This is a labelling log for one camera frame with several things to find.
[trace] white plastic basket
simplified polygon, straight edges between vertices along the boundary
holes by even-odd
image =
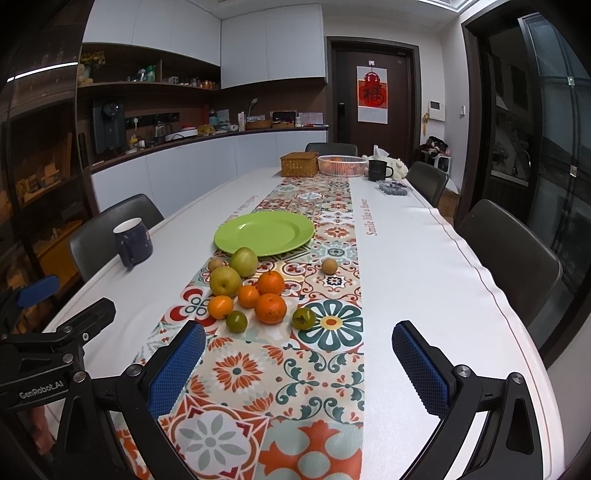
[[[368,161],[360,157],[345,155],[323,155],[318,157],[318,169],[333,177],[360,177],[365,172]]]

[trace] woven box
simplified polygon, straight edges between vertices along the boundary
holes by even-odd
[[[313,177],[318,172],[318,153],[293,152],[281,157],[282,177]]]

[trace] door frame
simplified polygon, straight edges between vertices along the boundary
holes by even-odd
[[[421,60],[418,45],[411,45],[378,38],[363,37],[326,37],[326,63],[328,85],[326,87],[326,116],[329,125],[327,140],[336,141],[336,99],[335,99],[335,69],[337,50],[365,51],[369,53],[385,53],[388,55],[404,54],[410,60],[408,69],[409,111],[411,128],[407,137],[408,153],[418,147],[421,140]]]

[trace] navy blue mug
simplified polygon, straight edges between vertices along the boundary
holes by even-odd
[[[120,223],[113,230],[117,251],[123,265],[132,268],[146,260],[154,251],[150,232],[141,218]]]

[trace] cup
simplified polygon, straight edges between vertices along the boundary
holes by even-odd
[[[390,175],[386,175],[387,169],[392,170]],[[391,179],[394,175],[394,169],[388,165],[384,160],[369,160],[368,165],[368,180],[369,181],[378,181],[378,180],[385,180]]]
[[[150,232],[141,218],[132,218],[113,229],[117,251],[123,265],[133,268],[142,263],[154,251]]]

